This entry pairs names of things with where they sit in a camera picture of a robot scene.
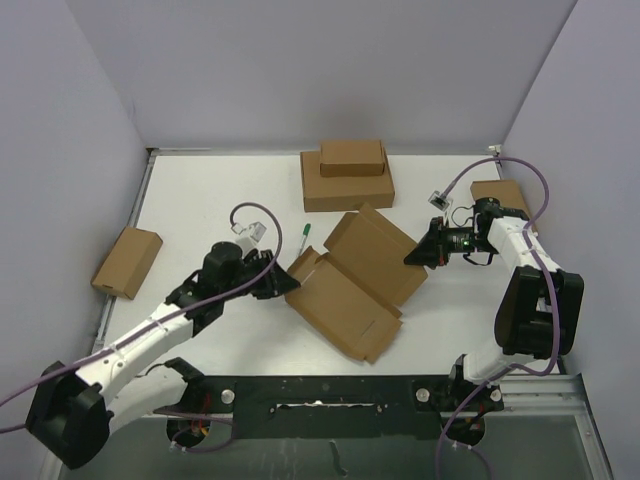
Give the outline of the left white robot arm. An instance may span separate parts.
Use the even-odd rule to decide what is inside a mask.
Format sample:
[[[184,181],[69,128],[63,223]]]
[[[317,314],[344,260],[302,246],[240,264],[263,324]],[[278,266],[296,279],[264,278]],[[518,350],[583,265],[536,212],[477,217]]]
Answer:
[[[271,250],[214,244],[201,268],[134,329],[73,365],[47,367],[36,384],[27,431],[66,467],[77,469],[99,453],[118,427],[147,411],[171,404],[193,410],[202,401],[202,384],[170,368],[163,370],[159,393],[118,396],[144,368],[221,317],[227,301],[246,295],[269,300],[299,286]]]

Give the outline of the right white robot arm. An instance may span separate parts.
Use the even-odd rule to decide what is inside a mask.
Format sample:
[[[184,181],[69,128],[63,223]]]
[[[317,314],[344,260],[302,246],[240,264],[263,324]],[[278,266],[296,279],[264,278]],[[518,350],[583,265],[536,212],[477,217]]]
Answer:
[[[507,373],[551,373],[558,357],[570,352],[584,293],[584,280],[563,270],[545,252],[521,209],[503,207],[492,197],[477,200],[470,227],[451,227],[434,217],[406,265],[432,270],[460,254],[470,261],[474,252],[500,257],[510,280],[495,316],[493,338],[480,349],[461,356],[444,385],[446,400],[464,409],[477,401],[479,384],[496,384]]]

